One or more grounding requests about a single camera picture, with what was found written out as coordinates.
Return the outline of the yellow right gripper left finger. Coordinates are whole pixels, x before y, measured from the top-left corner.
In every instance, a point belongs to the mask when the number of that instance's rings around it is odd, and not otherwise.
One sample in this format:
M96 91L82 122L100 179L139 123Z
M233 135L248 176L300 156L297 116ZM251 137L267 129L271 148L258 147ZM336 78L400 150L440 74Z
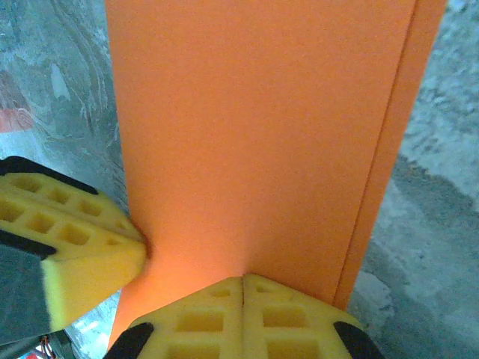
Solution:
M107 358L242 358L243 290L230 277L137 318Z

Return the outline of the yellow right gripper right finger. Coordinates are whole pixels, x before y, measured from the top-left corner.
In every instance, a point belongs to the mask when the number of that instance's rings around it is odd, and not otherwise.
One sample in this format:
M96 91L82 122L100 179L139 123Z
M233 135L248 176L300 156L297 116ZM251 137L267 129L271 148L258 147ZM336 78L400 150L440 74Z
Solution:
M256 274L243 282L244 358L383 358L345 311Z

